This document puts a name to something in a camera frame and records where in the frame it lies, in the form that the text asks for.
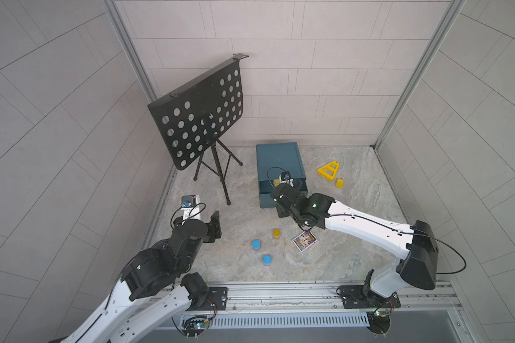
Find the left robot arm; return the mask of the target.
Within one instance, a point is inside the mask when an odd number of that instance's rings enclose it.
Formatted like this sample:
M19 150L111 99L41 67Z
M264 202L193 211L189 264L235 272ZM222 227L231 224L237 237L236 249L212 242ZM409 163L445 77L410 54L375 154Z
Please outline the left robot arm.
M204 243L222 236L220 213L208 223L181 221L170 238L138 252L110 295L61 342L138 342L162 323L208 301L209 287L194 261Z

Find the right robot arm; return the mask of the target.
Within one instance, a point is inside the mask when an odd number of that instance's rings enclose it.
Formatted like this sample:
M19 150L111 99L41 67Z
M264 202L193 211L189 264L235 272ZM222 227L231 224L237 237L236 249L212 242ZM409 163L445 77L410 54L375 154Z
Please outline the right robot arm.
M368 272L360 291L366 304L382 306L409 286L426 291L436 288L441 240L433 235L429 224L420 220L414 224L382 220L324 194L308 197L288 183L275 187L270 197L280 218L291 217L306 229L318 227L349 234L396 257L394 262Z

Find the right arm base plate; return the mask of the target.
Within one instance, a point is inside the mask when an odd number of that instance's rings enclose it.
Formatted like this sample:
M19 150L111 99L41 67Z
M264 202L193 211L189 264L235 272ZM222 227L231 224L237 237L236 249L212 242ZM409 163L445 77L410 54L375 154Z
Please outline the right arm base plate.
M363 285L342 285L336 289L336 294L342 299L346 310L376 308L397 309L401 307L397 293L390 298L384 298L372 291L365 294Z

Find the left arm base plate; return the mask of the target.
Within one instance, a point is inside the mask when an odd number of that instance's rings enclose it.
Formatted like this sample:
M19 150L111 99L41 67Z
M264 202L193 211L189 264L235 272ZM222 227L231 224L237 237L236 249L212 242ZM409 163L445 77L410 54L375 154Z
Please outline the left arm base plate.
M191 302L189 312L212 311L214 309L223 311L226 309L227 287L210 287L206 295L199 295L196 300Z

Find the teal three-drawer cabinet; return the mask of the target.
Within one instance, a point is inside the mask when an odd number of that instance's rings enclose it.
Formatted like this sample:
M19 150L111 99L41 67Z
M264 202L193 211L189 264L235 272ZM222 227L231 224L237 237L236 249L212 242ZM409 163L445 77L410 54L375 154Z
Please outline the teal three-drawer cabinet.
M273 180L278 180L283 172L289 172L293 184L300 184L299 191L308 195L306 173L296 142L257 144L257 181L261 209L273 208L275 202L270 197Z

